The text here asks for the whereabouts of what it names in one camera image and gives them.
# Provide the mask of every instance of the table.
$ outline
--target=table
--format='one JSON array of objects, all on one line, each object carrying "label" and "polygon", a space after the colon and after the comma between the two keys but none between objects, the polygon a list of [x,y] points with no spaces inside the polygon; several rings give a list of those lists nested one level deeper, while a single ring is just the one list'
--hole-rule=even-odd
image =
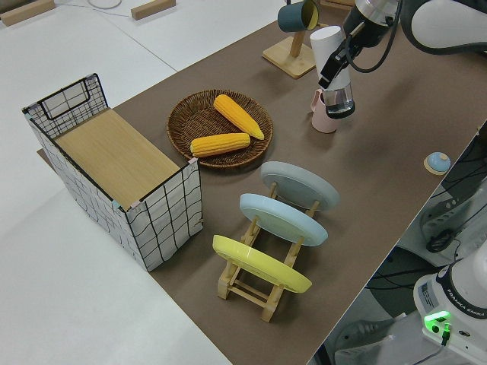
[{"label": "table", "polygon": [[[341,24],[345,14],[327,9],[322,21]],[[261,103],[274,122],[265,159],[315,172],[342,196],[334,210],[315,216],[328,241],[302,249],[295,264],[313,286],[302,295],[284,295],[267,324],[246,300],[217,298],[224,261],[212,250],[214,234],[239,239],[244,233],[240,194],[266,193],[258,166],[202,169],[204,229],[151,275],[235,364],[306,363],[441,181],[426,171],[425,157],[443,151],[455,161],[487,114],[476,97],[487,82],[483,56],[428,55],[399,31],[379,70],[351,70],[357,110],[336,133],[321,134],[310,126],[315,71],[294,80],[260,56],[285,36],[270,24],[115,108],[183,163],[165,132],[172,108],[205,89],[241,92]],[[364,51],[358,63],[374,64],[382,49]],[[269,235],[255,247],[275,257],[287,249]]]},{"label": "table", "polygon": [[[131,8],[145,3],[124,0],[108,12],[130,15]],[[100,14],[180,71],[271,23],[283,4],[282,0],[179,0],[173,8],[140,21]]]},{"label": "table", "polygon": [[21,112],[94,71],[112,106],[175,71],[86,8],[0,22],[0,44],[0,363],[228,363],[46,168]]}]

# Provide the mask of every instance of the pink mug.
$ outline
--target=pink mug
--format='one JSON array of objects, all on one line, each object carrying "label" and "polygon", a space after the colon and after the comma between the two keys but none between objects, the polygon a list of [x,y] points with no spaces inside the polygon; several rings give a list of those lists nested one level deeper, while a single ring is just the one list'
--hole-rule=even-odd
[{"label": "pink mug", "polygon": [[339,119],[331,119],[326,114],[326,106],[323,101],[323,92],[318,89],[314,92],[314,98],[311,101],[311,125],[319,132],[332,133],[338,128]]}]

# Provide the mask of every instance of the wire basket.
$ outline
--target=wire basket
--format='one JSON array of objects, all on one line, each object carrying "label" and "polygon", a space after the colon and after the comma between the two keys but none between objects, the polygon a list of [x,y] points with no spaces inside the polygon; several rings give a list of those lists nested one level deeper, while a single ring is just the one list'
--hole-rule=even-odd
[{"label": "wire basket", "polygon": [[228,121],[214,107],[220,94],[231,97],[259,124],[264,134],[262,141],[251,138],[250,146],[238,151],[201,157],[199,163],[214,168],[242,167],[260,157],[272,139],[272,120],[267,111],[246,95],[229,90],[204,90],[181,100],[171,112],[167,122],[167,134],[173,146],[187,159],[193,158],[189,145],[194,138],[223,133],[238,133],[239,128]]},{"label": "wire basket", "polygon": [[23,112],[74,200],[137,263],[151,271],[203,228],[199,163],[187,163],[125,209],[62,149],[57,139],[107,109],[98,75],[92,74],[32,103]]}]

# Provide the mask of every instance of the yellow plate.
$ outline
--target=yellow plate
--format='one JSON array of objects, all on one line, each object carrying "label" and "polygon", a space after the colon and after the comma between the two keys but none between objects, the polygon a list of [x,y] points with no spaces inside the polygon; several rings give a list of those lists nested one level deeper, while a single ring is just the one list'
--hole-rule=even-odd
[{"label": "yellow plate", "polygon": [[243,270],[286,290],[304,293],[311,286],[311,281],[293,268],[238,241],[215,235],[213,249]]}]

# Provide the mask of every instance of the white table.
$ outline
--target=white table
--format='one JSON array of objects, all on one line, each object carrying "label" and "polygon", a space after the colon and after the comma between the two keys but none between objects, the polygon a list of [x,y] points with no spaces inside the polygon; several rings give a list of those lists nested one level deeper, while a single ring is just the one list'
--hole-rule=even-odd
[{"label": "white table", "polygon": [[61,2],[0,24],[0,363],[228,363],[78,207],[21,108],[93,72],[116,106],[274,21],[283,2],[181,0],[141,21],[129,9],[146,1],[110,10],[125,17]]}]

